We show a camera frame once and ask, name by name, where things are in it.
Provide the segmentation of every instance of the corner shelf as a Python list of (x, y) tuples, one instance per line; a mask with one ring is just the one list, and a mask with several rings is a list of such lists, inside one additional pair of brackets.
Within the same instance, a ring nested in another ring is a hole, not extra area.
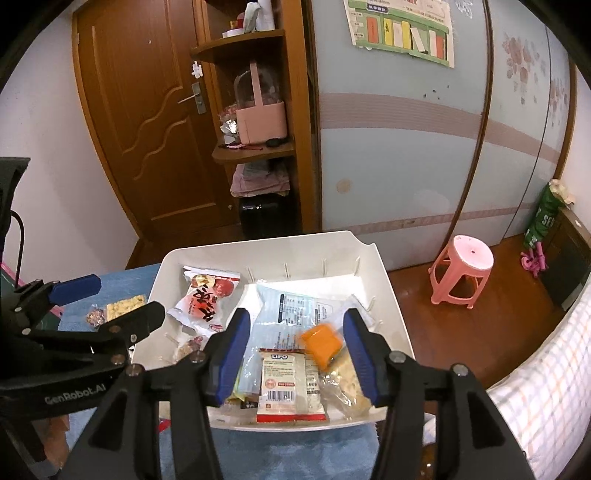
[(281, 42), (284, 36), (284, 30), (269, 30), (219, 38), (192, 48), (191, 57), (208, 63), (220, 63), (235, 57), (250, 58), (253, 52)]
[(238, 165), (257, 160), (269, 160), (270, 158), (291, 157), (295, 154), (293, 140), (289, 140), (277, 148), (262, 145), (262, 150), (244, 150), (242, 148), (232, 150), (218, 145), (213, 149), (212, 158), (215, 163), (220, 165)]

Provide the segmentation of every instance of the plaid bedsheet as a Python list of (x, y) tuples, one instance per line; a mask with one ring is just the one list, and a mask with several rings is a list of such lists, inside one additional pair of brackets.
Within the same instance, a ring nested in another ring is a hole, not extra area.
[[(554, 480), (579, 447), (591, 417), (591, 284), (538, 350), (487, 390), (538, 480)], [(425, 425), (432, 443), (435, 419)]]

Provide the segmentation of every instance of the blue gripper pad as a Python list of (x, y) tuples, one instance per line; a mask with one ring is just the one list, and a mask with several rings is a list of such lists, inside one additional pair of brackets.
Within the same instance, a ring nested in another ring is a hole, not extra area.
[(210, 357), (205, 387), (207, 405), (219, 407), (232, 394), (250, 334), (250, 314), (246, 309), (236, 309), (228, 328), (212, 335), (207, 342), (203, 350)]
[(76, 300), (82, 300), (100, 292), (100, 278), (96, 275), (74, 278), (53, 285), (49, 294), (49, 301), (54, 305), (67, 305)]
[(386, 340), (368, 330), (357, 309), (345, 312), (343, 334), (363, 394), (373, 406), (387, 406), (390, 389), (386, 359), (390, 347)]

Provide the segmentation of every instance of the pink plastic stool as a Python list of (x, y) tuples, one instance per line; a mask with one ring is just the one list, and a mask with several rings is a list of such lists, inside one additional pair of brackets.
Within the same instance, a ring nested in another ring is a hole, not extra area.
[[(429, 268), (433, 287), (431, 303), (439, 305), (442, 301), (447, 301), (456, 305), (468, 305), (471, 309), (484, 289), (493, 263), (491, 249), (483, 241), (467, 235), (456, 235)], [(439, 283), (435, 278), (435, 269), (438, 265), (449, 265)], [(453, 297), (449, 293), (464, 275), (474, 283), (474, 295), (469, 299)]]

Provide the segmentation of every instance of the paper poster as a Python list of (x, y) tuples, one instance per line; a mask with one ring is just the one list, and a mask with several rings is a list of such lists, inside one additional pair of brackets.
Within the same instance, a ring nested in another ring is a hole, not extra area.
[(452, 19), (442, 0), (343, 0), (353, 45), (454, 68)]

